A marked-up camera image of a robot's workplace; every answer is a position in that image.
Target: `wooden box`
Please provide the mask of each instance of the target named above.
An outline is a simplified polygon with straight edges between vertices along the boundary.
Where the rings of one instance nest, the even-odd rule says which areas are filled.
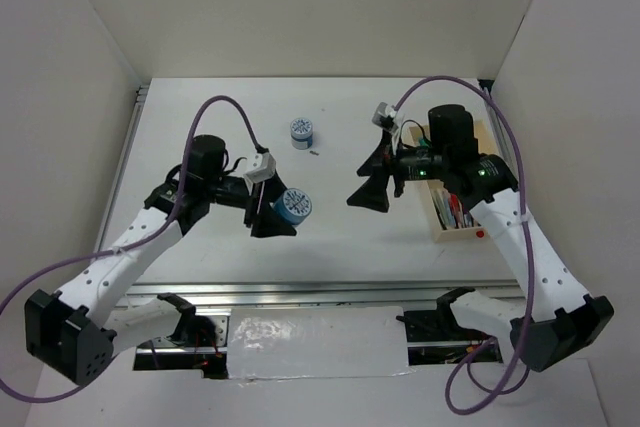
[[[422,126],[427,136],[429,135],[429,126]],[[473,126],[475,137],[478,139],[478,149],[484,154],[497,154],[498,149],[493,140],[493,137],[487,131],[484,122],[476,120]],[[419,140],[422,137],[420,128],[416,125],[410,126],[404,132],[403,141],[408,145],[419,145]],[[433,203],[433,197],[431,190],[444,189],[442,182],[439,180],[425,180],[422,182],[412,182],[418,189],[418,195],[420,196],[420,202],[424,208],[429,226],[433,233],[434,242],[448,242],[452,240],[468,240],[468,239],[485,239],[487,234],[482,227],[467,227],[467,228],[455,228],[445,229],[442,227],[438,214],[436,212],[436,206]]]

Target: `clear plastic sheet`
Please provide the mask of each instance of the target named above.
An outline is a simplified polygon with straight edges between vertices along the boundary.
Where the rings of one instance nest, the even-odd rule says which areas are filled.
[[[400,307],[234,309],[235,379],[385,377],[410,372]]]

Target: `white wall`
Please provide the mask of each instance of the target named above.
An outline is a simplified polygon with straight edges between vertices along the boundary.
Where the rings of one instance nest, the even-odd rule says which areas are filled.
[[[90,251],[135,87],[86,0],[0,0],[0,12],[4,297],[35,270]],[[0,374],[32,394],[41,364],[24,348],[23,304],[0,320]],[[3,426],[23,425],[28,409],[0,393]]]
[[[616,309],[588,350],[612,427],[638,425],[639,32],[640,0],[534,0],[495,86],[533,212]]]
[[[493,77],[529,0],[91,0],[150,77]]]

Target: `wire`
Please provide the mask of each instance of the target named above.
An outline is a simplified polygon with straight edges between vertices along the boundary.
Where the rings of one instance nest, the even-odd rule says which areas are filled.
[[[172,181],[178,172],[180,172],[180,164],[171,168],[171,170],[167,173],[167,176],[165,177],[164,181],[165,182]]]
[[[153,365],[155,366],[156,370],[160,370],[160,361],[158,359],[158,352],[156,352],[156,346],[153,345],[153,340],[150,340],[149,342],[147,342],[147,345],[151,350],[151,358],[153,359]]]
[[[227,165],[229,165],[229,151],[224,149],[224,163],[222,164],[222,170],[226,169]]]
[[[225,170],[224,172],[222,172],[222,176],[224,177],[224,176],[226,176],[226,175],[233,174],[233,173],[236,171],[236,169],[238,168],[238,165],[240,165],[240,162],[241,162],[242,160],[247,160],[247,158],[246,158],[246,157],[239,157],[239,158],[238,158],[238,159],[233,163],[233,166],[231,167],[231,169],[229,169],[229,170]]]
[[[215,97],[211,97],[210,99],[206,100],[198,109],[198,112],[196,113],[196,116],[194,117],[193,122],[191,123],[191,127],[189,128],[189,133],[187,134],[187,140],[185,142],[184,152],[182,154],[182,163],[180,164],[180,177],[178,179],[178,190],[176,193],[176,202],[173,205],[173,209],[171,210],[171,213],[167,217],[167,220],[165,220],[165,223],[158,230],[156,230],[151,235],[149,235],[149,237],[145,237],[144,239],[139,240],[137,242],[133,242],[132,244],[122,246],[120,247],[119,250],[128,252],[130,250],[137,249],[138,247],[141,247],[146,243],[151,242],[152,240],[157,239],[165,230],[167,230],[169,225],[171,225],[171,223],[176,219],[178,212],[182,207],[182,196],[184,195],[185,179],[187,176],[187,162],[189,160],[189,154],[191,153],[191,147],[193,145],[193,138],[195,137],[196,129],[198,128],[200,119],[202,118],[206,110],[211,106],[211,104],[214,104],[215,102],[219,102],[219,101],[228,102],[236,108],[236,110],[240,113],[240,116],[244,120],[244,123],[247,127],[247,131],[249,132],[249,137],[251,137],[251,142],[253,143],[256,150],[262,153],[266,152],[266,149],[258,143],[258,140],[256,139],[255,133],[253,131],[253,128],[251,127],[251,123],[249,122],[249,118],[247,117],[246,112],[238,102],[236,102],[234,99],[226,95],[216,95]],[[2,302],[0,302],[0,316],[2,316],[3,312],[6,310],[7,306],[15,298],[15,296],[18,295],[18,293],[22,291],[22,289],[24,289],[27,285],[29,285],[36,279],[39,279],[40,277],[48,274],[49,272],[53,272],[54,270],[58,270],[62,267],[67,267],[69,265],[77,264],[78,262],[94,261],[96,259],[100,259],[103,257],[110,257],[112,255],[115,255],[115,252],[112,249],[101,250],[99,252],[94,252],[92,254],[80,255],[78,257],[72,257],[70,259],[61,260],[60,262],[56,262],[54,264],[51,264],[48,267],[45,267],[44,269],[39,270],[38,272],[30,275],[29,277],[24,279],[22,282],[20,282],[11,292],[7,294],[7,296],[2,300]],[[5,394],[7,394],[10,397],[13,397],[16,400],[19,400],[21,402],[31,403],[31,404],[48,404],[51,402],[57,402],[59,400],[63,400],[71,397],[72,395],[78,393],[82,389],[83,387],[76,387],[75,389],[65,392],[64,394],[54,395],[51,397],[32,397],[32,396],[24,395],[24,394],[21,394],[20,392],[17,392],[16,390],[12,389],[9,385],[7,385],[2,378],[0,378],[0,390],[2,390]]]
[[[204,329],[201,329],[201,332],[211,339],[211,346],[213,347],[213,350],[216,351],[216,357],[220,357],[220,351],[218,350],[218,344],[216,344],[216,333],[214,332],[213,336],[210,336],[207,333],[207,331],[204,330]]]
[[[485,101],[485,103],[494,111],[494,113],[496,114],[498,119],[500,119],[500,122],[504,126],[504,130],[507,132],[507,135],[509,136],[509,140],[511,141],[511,145],[513,147],[513,152],[514,152],[514,157],[515,157],[515,160],[516,160],[516,165],[517,165],[517,168],[518,168],[518,179],[520,181],[520,215],[522,216],[522,231],[523,231],[523,234],[524,234],[524,242],[525,242],[525,246],[526,246],[526,250],[527,250],[527,276],[528,276],[528,279],[527,279],[527,290],[526,290],[527,302],[526,302],[526,307],[525,307],[525,312],[524,312],[524,318],[523,318],[523,321],[522,321],[522,327],[521,327],[521,330],[520,330],[520,337],[518,338],[518,341],[516,342],[516,345],[515,345],[515,348],[514,348],[514,352],[513,352],[513,357],[511,358],[511,360],[507,364],[507,367],[506,367],[504,373],[502,374],[502,377],[500,378],[500,380],[496,384],[496,386],[489,392],[489,395],[487,395],[482,401],[480,401],[479,403],[477,403],[476,405],[474,405],[472,407],[469,407],[469,408],[466,408],[466,409],[460,409],[460,408],[456,407],[455,405],[453,405],[453,402],[451,400],[451,386],[453,385],[453,381],[455,380],[456,375],[458,375],[458,372],[460,372],[460,369],[462,369],[462,367],[464,365],[467,365],[470,362],[472,362],[473,359],[475,359],[475,357],[479,353],[481,353],[482,351],[488,349],[491,344],[485,343],[485,344],[481,345],[480,347],[475,349],[473,352],[471,352],[469,355],[467,355],[464,359],[462,359],[462,361],[460,361],[460,363],[457,364],[454,367],[453,371],[451,372],[451,375],[447,379],[447,384],[445,386],[445,393],[444,393],[445,401],[447,402],[447,406],[449,407],[449,409],[452,412],[454,412],[454,413],[456,413],[458,415],[470,415],[470,414],[474,414],[474,413],[484,409],[487,405],[492,403],[499,395],[502,394],[503,389],[505,388],[505,386],[507,385],[507,383],[511,379],[511,376],[513,375],[513,372],[515,371],[516,365],[518,364],[518,359],[520,358],[520,356],[524,352],[524,346],[525,346],[525,342],[527,340],[527,335],[529,334],[529,326],[530,326],[531,320],[532,320],[531,314],[533,313],[533,298],[534,298],[534,289],[535,289],[535,265],[534,265],[534,260],[533,260],[533,243],[531,241],[531,231],[529,229],[529,222],[524,217],[526,215],[526,213],[527,213],[526,183],[525,183],[524,165],[523,165],[523,162],[522,162],[522,155],[520,153],[520,147],[518,146],[518,141],[516,140],[516,137],[515,137],[515,135],[513,133],[513,130],[511,129],[511,126],[509,125],[509,122],[507,122],[507,119],[505,118],[504,114],[502,113],[500,108],[496,105],[496,103],[493,101],[493,99],[491,98],[490,95],[486,94],[484,91],[482,91],[478,87],[474,86],[473,84],[470,84],[469,82],[467,82],[465,80],[462,80],[462,79],[459,79],[457,77],[453,77],[453,76],[450,76],[450,75],[436,75],[436,76],[432,76],[432,77],[426,77],[426,78],[416,82],[400,98],[400,100],[398,101],[398,103],[394,107],[395,110],[396,111],[400,110],[400,108],[407,101],[409,96],[411,94],[413,94],[418,88],[420,88],[421,86],[423,86],[425,84],[428,84],[429,82],[434,82],[436,80],[447,80],[449,82],[454,82],[456,84],[462,85],[463,87],[466,87],[467,89],[473,91],[474,93],[476,93],[477,95],[482,97],[482,99]],[[524,384],[524,381],[518,382],[516,387],[519,388],[519,387],[522,386],[522,384]]]
[[[428,142],[431,143],[431,141],[429,140],[429,137],[427,137],[427,133],[424,131],[424,127],[422,127],[422,125],[420,125],[419,122],[413,120],[413,119],[407,119],[405,120],[402,125],[400,126],[400,131],[402,131],[402,129],[404,129],[405,124],[407,123],[412,123],[412,124],[416,124],[418,126],[418,128],[420,129],[420,132],[422,132],[422,138]]]
[[[483,342],[479,347],[477,347],[475,350],[480,349],[483,345],[485,344],[495,344],[497,342],[497,339],[495,337],[491,337],[490,339],[487,339],[485,342]],[[529,374],[531,373],[531,369],[529,367],[527,367],[524,371],[524,374],[522,374],[522,378],[518,381],[518,383],[516,385],[514,385],[513,387],[507,389],[507,390],[503,390],[502,392],[500,392],[500,395],[509,395],[514,393],[516,390],[518,390],[520,387],[522,387],[524,385],[524,383],[527,381],[527,379],[529,378]],[[480,390],[484,390],[485,392],[487,392],[488,394],[491,393],[491,389],[485,387],[484,385],[482,385],[478,379],[476,379],[476,377],[473,375],[473,372],[471,372],[471,362],[467,362],[467,374],[469,375],[469,378],[471,379],[471,382],[473,382],[476,387],[478,387]]]

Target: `white bracket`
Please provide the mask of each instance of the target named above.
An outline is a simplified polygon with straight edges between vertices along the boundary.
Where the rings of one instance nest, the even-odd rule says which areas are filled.
[[[525,295],[529,277],[527,249],[520,216],[520,194],[511,189],[494,195],[494,201],[480,202],[470,210],[471,215],[487,231],[507,261]],[[535,292],[533,318],[537,322],[553,320],[555,311],[572,312],[585,303],[589,293],[571,275],[530,212],[526,215],[533,243],[535,263]]]
[[[254,184],[269,180],[275,173],[276,159],[269,152],[264,154],[255,152],[247,156],[247,168],[243,177],[249,192],[251,192]]]
[[[511,320],[524,315],[523,306],[492,299],[474,291],[458,297],[451,304],[451,312],[460,327],[479,330],[495,337],[504,363],[511,360]]]
[[[391,126],[384,126],[383,123],[386,119],[393,119]],[[402,135],[402,121],[404,120],[404,112],[396,111],[392,105],[387,105],[384,102],[380,102],[373,113],[371,121],[383,130],[386,130],[391,134],[391,149],[393,155],[398,150],[398,143]]]
[[[217,348],[225,347],[227,345],[227,331],[228,331],[229,316],[225,314],[207,315],[202,313],[198,313],[197,315],[201,317],[207,317],[213,322],[213,324],[216,327],[216,347]],[[157,334],[155,337],[151,339],[151,342],[153,342],[153,346],[156,349],[158,349],[159,353],[162,353],[163,349],[171,349],[172,353],[175,352],[176,349],[178,349],[182,353],[193,352],[194,350],[196,352],[207,353],[207,354],[211,352],[215,352],[215,348],[212,345],[206,345],[206,344],[198,345],[197,349],[195,349],[194,347],[176,345],[174,342],[167,339],[168,335],[169,334],[167,334],[167,332],[164,332],[161,334]]]
[[[167,214],[158,209],[142,209],[111,248],[117,251],[121,246],[149,237],[165,223],[166,217]],[[131,285],[181,238],[180,225],[174,221],[151,242],[96,260],[58,289],[61,292],[60,300],[74,309],[84,305],[89,309],[87,317],[102,327]]]
[[[181,315],[174,305],[160,299],[114,312],[105,324],[105,329],[113,329],[118,334],[113,339],[113,355],[154,337],[173,334]]]

